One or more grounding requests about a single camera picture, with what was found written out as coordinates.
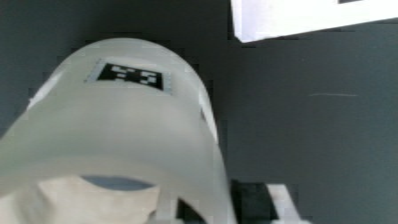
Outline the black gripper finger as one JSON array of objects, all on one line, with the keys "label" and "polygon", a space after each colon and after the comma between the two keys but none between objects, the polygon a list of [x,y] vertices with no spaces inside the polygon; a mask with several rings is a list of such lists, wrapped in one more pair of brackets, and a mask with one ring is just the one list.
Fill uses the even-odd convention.
[{"label": "black gripper finger", "polygon": [[299,214],[285,184],[232,181],[239,224],[312,224]]}]

